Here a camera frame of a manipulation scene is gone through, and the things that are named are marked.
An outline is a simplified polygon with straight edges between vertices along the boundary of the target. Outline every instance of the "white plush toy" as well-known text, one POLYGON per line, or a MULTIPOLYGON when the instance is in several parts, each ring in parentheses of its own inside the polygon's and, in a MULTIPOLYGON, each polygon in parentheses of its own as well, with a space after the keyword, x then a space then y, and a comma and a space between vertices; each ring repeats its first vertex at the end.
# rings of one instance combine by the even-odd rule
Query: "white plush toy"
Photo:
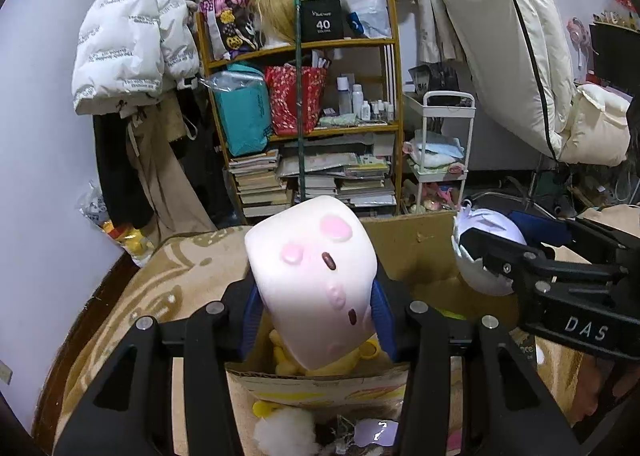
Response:
POLYGON ((373 335, 376 253, 340 200, 321 196, 276 214, 244 244, 273 325, 304 368, 328 365, 373 335))

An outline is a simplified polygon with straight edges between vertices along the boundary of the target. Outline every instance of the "blue cloth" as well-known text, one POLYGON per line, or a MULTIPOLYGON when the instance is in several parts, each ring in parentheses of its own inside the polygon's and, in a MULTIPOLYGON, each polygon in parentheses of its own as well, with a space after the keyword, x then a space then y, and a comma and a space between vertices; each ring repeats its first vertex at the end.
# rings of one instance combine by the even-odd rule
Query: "blue cloth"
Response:
MULTIPOLYGON (((415 131, 415 141, 418 147, 422 148, 422 130, 415 131)), ((453 158, 462 159, 465 157, 465 148, 460 146, 457 138, 443 136, 437 132, 427 131, 427 151, 446 154, 453 158)))

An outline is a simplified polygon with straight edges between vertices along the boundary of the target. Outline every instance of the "pillow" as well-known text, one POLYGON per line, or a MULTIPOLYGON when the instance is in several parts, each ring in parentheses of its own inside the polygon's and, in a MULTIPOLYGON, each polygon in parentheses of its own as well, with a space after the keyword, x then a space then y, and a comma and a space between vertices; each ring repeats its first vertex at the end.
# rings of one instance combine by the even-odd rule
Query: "pillow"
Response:
POLYGON ((621 163, 630 139, 628 107, 625 99, 596 84, 580 86, 563 133, 566 142, 560 160, 611 167, 621 163))

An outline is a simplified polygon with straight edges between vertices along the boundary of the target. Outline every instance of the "bookshelf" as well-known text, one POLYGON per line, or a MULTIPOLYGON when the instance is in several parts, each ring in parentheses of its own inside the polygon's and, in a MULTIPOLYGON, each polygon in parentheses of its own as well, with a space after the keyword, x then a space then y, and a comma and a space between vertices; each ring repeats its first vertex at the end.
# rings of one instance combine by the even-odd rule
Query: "bookshelf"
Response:
MULTIPOLYGON (((391 100, 396 110, 396 121, 389 122, 387 125, 364 125, 352 128, 316 128, 305 135, 306 138, 327 138, 330 136, 339 136, 342 134, 357 134, 364 132, 386 132, 393 133, 395 137, 394 156, 392 158, 392 180, 396 196, 396 213, 400 211, 400 193, 402 188, 402 74, 400 67, 400 45, 398 35, 398 13, 396 12, 396 0, 387 0, 389 20, 391 25, 391 38, 367 39, 367 38, 345 38, 340 40, 327 40, 317 42, 302 43, 303 49, 331 49, 331 48, 378 48, 380 50, 380 76, 360 78, 356 76, 356 82, 366 84, 379 84, 382 86, 383 97, 385 100, 391 100)), ((198 50, 200 60, 203 65, 204 75, 209 76, 220 68, 238 61, 264 61, 277 60, 278 55, 292 54, 295 46, 281 46, 279 48, 269 48, 258 50, 256 52, 245 53, 234 60, 214 60, 211 56, 211 46, 207 25, 201 13, 196 13, 196 26, 198 29, 198 50)), ((226 145, 225 132, 218 115, 216 101, 213 92, 209 91, 209 100, 213 112, 213 121, 216 132, 222 146, 222 155, 225 161, 225 168, 229 168, 229 161, 232 159, 228 147, 226 145)), ((269 139, 270 147, 276 147, 287 141, 296 140, 295 135, 271 135, 269 139)), ((238 194, 238 186, 234 176, 230 176, 230 184, 233 189, 233 201, 238 210, 242 212, 242 219, 247 223, 244 211, 242 210, 242 201, 238 194)))

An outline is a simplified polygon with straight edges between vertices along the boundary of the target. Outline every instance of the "blue gripper pad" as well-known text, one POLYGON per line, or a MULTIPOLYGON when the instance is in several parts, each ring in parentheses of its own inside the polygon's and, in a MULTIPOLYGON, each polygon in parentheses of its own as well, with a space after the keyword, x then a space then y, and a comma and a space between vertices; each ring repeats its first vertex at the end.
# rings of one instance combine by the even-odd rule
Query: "blue gripper pad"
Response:
POLYGON ((398 347, 396 346, 396 327, 389 302, 377 279, 371 287, 371 319, 378 334, 380 347, 393 360, 398 361, 398 347))
POLYGON ((520 211, 511 211, 507 217, 518 226, 527 243, 533 241, 551 246, 563 246, 571 243, 571 232, 562 221, 520 211))
POLYGON ((258 287, 254 283, 249 293, 246 306, 244 307, 244 317, 242 319, 242 343, 240 346, 242 360, 246 358, 254 347, 263 308, 262 298, 258 292, 258 287))

